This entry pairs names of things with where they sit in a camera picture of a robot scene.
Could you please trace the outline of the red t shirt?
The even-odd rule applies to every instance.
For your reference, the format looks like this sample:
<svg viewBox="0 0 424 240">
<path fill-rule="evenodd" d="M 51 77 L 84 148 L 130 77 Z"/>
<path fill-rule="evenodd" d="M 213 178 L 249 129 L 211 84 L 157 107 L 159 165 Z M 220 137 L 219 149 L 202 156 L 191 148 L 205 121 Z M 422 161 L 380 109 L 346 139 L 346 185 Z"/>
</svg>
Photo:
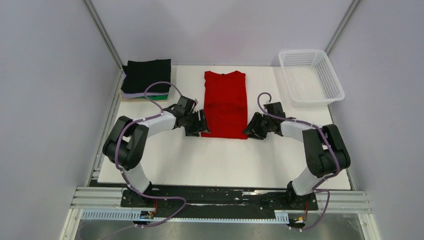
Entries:
<svg viewBox="0 0 424 240">
<path fill-rule="evenodd" d="M 243 133 L 248 125 L 246 74 L 238 70 L 230 73 L 204 73 L 204 116 L 209 132 L 203 138 L 246 140 Z"/>
</svg>

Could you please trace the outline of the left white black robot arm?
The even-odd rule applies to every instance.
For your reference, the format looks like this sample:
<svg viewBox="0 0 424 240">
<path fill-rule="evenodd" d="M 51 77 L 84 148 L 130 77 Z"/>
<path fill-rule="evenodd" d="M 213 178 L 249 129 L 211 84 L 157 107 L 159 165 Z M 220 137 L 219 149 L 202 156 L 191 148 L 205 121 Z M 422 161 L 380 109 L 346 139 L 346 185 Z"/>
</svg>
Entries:
<svg viewBox="0 0 424 240">
<path fill-rule="evenodd" d="M 187 137 L 209 133 L 205 112 L 202 109 L 195 111 L 196 105 L 196 100 L 181 96 L 177 103 L 162 108 L 153 116 L 134 120 L 123 115 L 116 120 L 106 138 L 102 153 L 120 171 L 140 206 L 149 206 L 154 199 L 149 190 L 151 181 L 141 163 L 148 138 L 178 128 L 183 128 Z"/>
</svg>

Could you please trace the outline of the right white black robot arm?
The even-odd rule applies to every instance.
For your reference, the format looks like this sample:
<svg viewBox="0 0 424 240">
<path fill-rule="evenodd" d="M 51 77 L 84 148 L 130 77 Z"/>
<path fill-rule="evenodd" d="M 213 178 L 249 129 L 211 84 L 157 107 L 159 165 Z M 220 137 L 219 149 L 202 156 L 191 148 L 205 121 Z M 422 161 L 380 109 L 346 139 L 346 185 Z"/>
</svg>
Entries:
<svg viewBox="0 0 424 240">
<path fill-rule="evenodd" d="M 303 144 L 306 168 L 287 184 L 284 201 L 292 209 L 305 206 L 325 180 L 337 176 L 351 165 L 351 158 L 335 124 L 318 126 L 287 117 L 282 104 L 265 104 L 264 112 L 255 112 L 243 134 L 256 140 L 269 133 L 291 138 Z"/>
</svg>

